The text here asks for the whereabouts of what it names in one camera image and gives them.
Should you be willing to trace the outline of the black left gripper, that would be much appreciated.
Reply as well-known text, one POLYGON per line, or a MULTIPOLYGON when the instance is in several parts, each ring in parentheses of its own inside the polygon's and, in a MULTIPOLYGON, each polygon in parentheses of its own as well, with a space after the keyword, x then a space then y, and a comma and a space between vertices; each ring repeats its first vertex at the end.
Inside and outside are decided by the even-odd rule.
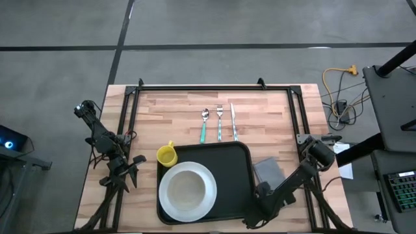
POLYGON ((101 186, 108 186, 111 184, 118 185, 126 192, 129 192, 129 189, 125 183, 125 181, 121 178, 127 174, 129 170, 130 178, 133 182, 133 186, 137 188, 137 174, 138 174, 138 166, 141 163, 147 161, 144 155, 138 155, 133 158, 133 163, 128 164, 128 160, 124 155, 120 154, 110 154, 108 155, 109 161, 107 163, 107 167, 109 169, 109 176, 104 177, 103 179, 99 180, 99 184, 101 186))

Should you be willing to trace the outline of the grey napkin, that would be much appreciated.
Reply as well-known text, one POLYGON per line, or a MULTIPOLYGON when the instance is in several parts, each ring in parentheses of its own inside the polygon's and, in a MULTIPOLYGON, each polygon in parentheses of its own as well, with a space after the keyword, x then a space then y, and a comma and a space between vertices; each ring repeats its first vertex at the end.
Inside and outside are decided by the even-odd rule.
POLYGON ((284 173, 272 157, 255 163, 253 169, 257 182, 267 182, 271 190, 275 190, 285 181, 284 173))

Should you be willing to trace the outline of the black plastic tray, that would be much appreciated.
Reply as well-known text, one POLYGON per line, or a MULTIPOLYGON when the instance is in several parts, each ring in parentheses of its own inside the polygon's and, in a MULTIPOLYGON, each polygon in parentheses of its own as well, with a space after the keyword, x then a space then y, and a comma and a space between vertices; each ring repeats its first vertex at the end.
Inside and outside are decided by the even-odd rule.
POLYGON ((157 165, 157 215, 166 225, 241 219, 254 197, 254 175, 250 150, 242 142, 219 142, 176 146, 177 164, 191 161, 208 168, 217 185, 217 197, 207 215, 195 222, 180 222, 168 216, 159 202, 159 183, 172 167, 157 165))

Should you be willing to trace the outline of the yellow plastic cup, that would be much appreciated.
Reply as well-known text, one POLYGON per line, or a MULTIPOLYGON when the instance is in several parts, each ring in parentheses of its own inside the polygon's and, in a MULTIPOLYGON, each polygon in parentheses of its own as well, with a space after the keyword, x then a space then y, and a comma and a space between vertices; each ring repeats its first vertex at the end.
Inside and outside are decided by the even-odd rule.
POLYGON ((167 168, 173 167, 177 163, 178 156, 172 141, 169 141, 167 145, 161 146, 157 150, 157 160, 167 168))

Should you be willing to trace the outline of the white round plate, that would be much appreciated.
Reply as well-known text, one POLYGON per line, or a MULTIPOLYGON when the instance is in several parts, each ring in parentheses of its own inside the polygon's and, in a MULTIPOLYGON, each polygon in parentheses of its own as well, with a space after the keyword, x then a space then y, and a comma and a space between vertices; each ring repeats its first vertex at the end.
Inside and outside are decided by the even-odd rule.
POLYGON ((164 212, 180 222, 195 222, 211 211, 217 197, 217 185, 216 180, 211 171, 204 165, 196 162, 181 162, 171 169, 169 169, 162 177, 159 183, 159 202, 164 212), (201 176, 205 183, 205 196, 199 206, 190 211, 177 210, 168 199, 168 185, 170 180, 178 173, 182 171, 193 171, 201 176))

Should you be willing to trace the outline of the grey round bowl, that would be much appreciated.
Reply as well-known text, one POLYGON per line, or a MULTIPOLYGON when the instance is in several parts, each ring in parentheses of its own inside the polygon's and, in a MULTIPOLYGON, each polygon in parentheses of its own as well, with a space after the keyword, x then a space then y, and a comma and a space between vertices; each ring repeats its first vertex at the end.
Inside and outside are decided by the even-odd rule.
POLYGON ((204 180, 193 171, 178 172, 169 182, 167 195, 170 203, 177 210, 193 210, 204 199, 204 180))

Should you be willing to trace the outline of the silver table knife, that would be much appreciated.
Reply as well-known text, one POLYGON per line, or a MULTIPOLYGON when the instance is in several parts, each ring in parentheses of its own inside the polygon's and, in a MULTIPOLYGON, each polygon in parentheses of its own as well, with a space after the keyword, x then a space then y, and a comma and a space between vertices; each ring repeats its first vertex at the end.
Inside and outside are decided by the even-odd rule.
POLYGON ((230 110, 231 110, 231 123, 232 123, 232 128, 233 128, 233 139, 234 141, 238 141, 238 135, 237 135, 237 128, 236 128, 236 123, 235 123, 235 109, 232 103, 230 103, 230 110))

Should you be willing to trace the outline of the white paper sheet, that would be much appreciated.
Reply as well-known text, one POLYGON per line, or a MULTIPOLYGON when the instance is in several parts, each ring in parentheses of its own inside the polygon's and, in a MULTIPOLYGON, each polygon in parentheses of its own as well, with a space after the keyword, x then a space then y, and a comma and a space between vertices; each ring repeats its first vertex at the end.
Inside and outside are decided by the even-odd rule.
MULTIPOLYGON (((344 144, 344 143, 335 143, 333 146, 333 150, 335 153, 341 153, 345 150, 348 150, 350 148, 350 144, 344 144)), ((340 176, 344 179, 353 179, 353 169, 352 164, 349 163, 347 165, 339 167, 340 176)))

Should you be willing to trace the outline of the grey side cart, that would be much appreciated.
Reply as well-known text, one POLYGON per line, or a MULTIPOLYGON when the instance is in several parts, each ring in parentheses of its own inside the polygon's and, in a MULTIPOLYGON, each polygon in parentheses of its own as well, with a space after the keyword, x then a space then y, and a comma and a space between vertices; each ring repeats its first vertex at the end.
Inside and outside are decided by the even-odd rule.
POLYGON ((8 234, 21 195, 27 186, 29 170, 37 166, 49 170, 52 162, 31 155, 35 151, 28 136, 22 152, 0 146, 0 234, 8 234))

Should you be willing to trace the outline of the black power adapter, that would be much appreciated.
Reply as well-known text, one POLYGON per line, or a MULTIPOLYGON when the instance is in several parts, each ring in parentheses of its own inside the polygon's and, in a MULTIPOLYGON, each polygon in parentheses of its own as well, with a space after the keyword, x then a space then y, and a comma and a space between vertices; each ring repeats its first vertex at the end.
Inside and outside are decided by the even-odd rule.
POLYGON ((335 103, 335 110, 339 117, 339 122, 341 124, 349 124, 350 117, 348 113, 348 104, 347 100, 339 100, 335 103))

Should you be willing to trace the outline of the backlit computer keyboard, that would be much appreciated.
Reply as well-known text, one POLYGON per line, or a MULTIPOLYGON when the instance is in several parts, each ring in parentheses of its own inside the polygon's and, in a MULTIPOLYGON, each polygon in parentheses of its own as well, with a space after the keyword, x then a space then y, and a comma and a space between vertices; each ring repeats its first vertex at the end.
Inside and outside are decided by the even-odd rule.
POLYGON ((397 211, 416 211, 416 170, 383 176, 397 211))

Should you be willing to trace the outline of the grey metal base plate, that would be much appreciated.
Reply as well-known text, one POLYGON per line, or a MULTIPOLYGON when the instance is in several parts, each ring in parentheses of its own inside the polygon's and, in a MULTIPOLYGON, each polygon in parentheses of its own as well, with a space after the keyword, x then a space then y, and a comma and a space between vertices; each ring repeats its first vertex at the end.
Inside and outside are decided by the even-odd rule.
POLYGON ((312 138, 314 140, 320 140, 327 146, 333 146, 336 142, 342 139, 342 136, 339 135, 311 135, 311 134, 297 134, 296 141, 298 144, 303 144, 307 139, 312 138))

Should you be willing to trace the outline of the teal handled fork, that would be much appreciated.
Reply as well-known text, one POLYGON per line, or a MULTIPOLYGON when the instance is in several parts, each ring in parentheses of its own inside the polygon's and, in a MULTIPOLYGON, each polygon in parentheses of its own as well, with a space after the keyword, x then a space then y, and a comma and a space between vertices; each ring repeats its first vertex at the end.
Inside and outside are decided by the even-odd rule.
POLYGON ((218 104, 216 108, 216 113, 218 115, 218 141, 222 140, 222 115, 223 115, 223 105, 218 104))

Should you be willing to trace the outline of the teal handled spoon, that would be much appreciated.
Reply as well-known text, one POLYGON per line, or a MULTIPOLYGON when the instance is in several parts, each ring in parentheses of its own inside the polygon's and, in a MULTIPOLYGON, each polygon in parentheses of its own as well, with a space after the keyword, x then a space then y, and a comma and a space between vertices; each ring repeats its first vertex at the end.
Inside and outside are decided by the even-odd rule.
POLYGON ((206 135, 206 122, 209 119, 209 109, 204 109, 201 113, 201 117, 203 119, 203 124, 201 128, 200 144, 204 144, 206 135))

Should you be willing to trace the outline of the black aluminium table frame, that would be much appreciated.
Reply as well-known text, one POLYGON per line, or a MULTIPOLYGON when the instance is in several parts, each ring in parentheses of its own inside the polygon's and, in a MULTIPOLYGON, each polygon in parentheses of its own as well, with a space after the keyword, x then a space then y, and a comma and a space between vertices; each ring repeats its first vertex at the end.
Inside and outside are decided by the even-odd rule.
POLYGON ((111 85, 103 103, 101 121, 113 131, 127 129, 134 121, 136 138, 131 155, 147 161, 138 171, 138 187, 129 186, 122 198, 118 227, 107 223, 111 233, 244 233, 240 220, 168 226, 157 217, 157 150, 172 141, 175 145, 196 144, 202 127, 201 113, 209 109, 207 141, 218 141, 218 104, 223 105, 222 140, 232 139, 230 103, 235 109, 237 135, 251 152, 253 161, 273 157, 285 174, 299 163, 291 113, 296 114, 300 133, 329 132, 316 84, 145 84, 138 105, 123 105, 125 86, 111 85))

